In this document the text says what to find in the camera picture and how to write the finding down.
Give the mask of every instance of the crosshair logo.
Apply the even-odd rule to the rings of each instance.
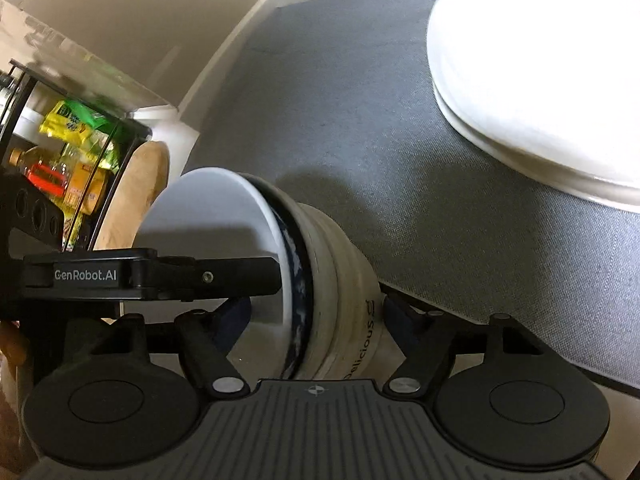
[[[324,394],[324,393],[325,393],[325,391],[327,391],[327,389],[326,389],[326,388],[323,388],[322,386],[320,386],[320,384],[314,384],[314,385],[313,385],[311,388],[309,388],[307,391],[308,391],[311,395],[313,395],[313,396],[316,396],[316,397],[317,397],[318,395]]]

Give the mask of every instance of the gray mat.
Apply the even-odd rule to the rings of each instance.
[[[640,383],[640,215],[537,184],[436,106],[435,0],[278,9],[212,104],[188,170],[223,166],[331,215],[381,279],[477,320],[517,317],[562,355]]]

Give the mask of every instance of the black shelf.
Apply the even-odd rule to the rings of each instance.
[[[123,154],[122,160],[120,161],[120,167],[115,174],[111,171],[109,172],[104,199],[102,200],[102,203],[98,210],[93,212],[92,215],[84,217],[78,239],[76,240],[75,246],[73,248],[73,250],[75,251],[90,250],[95,245],[98,233],[100,232],[100,227],[102,225],[102,222],[104,221],[107,209],[111,204],[111,200],[113,199],[118,184],[120,183],[120,179],[124,170],[127,167],[127,164],[129,163],[133,152],[139,146],[141,146],[150,135],[150,130],[143,124],[134,121],[131,118],[128,118],[126,113],[120,110],[107,109],[103,105],[88,102],[82,98],[76,97],[73,92],[69,91],[68,89],[62,88],[62,86],[58,85],[57,83],[54,83],[46,75],[44,75],[34,67],[25,66],[13,59],[11,60],[11,64],[13,65],[13,68],[10,73],[13,75],[17,70],[20,72],[20,75],[17,77],[17,84],[10,93],[0,116],[0,123],[2,122],[4,117],[6,117],[4,126],[2,126],[2,129],[0,131],[0,160],[4,159],[18,119],[20,118],[22,110],[27,104],[31,93],[33,92],[34,88],[36,88],[37,84],[43,84],[49,89],[52,89],[54,92],[60,95],[61,99],[72,99],[85,105],[88,108],[91,108],[91,110],[98,112],[99,114],[106,117],[110,121],[110,123],[114,125],[113,133],[115,133],[115,131],[119,131],[124,133],[122,135],[123,137],[126,136],[126,140],[121,141],[118,144],[120,153]],[[103,156],[104,150],[94,163],[94,167],[92,168],[92,177],[93,174],[95,174],[95,171],[97,171],[97,168],[100,165],[100,161],[102,160]],[[82,203],[84,202],[87,192],[88,186],[86,186],[84,193],[78,201],[78,206],[74,213],[75,219],[79,217],[80,208],[82,206]]]

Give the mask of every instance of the yellow snack bag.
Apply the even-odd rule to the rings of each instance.
[[[59,101],[40,125],[41,134],[64,140],[75,146],[82,146],[91,136],[92,131],[88,124],[78,119],[64,101]]]

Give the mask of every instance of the silver screw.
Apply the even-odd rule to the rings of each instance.
[[[237,377],[220,377],[211,386],[221,394],[236,394],[244,388],[244,381]]]
[[[389,389],[396,394],[414,394],[420,383],[411,377],[397,377],[389,383]]]

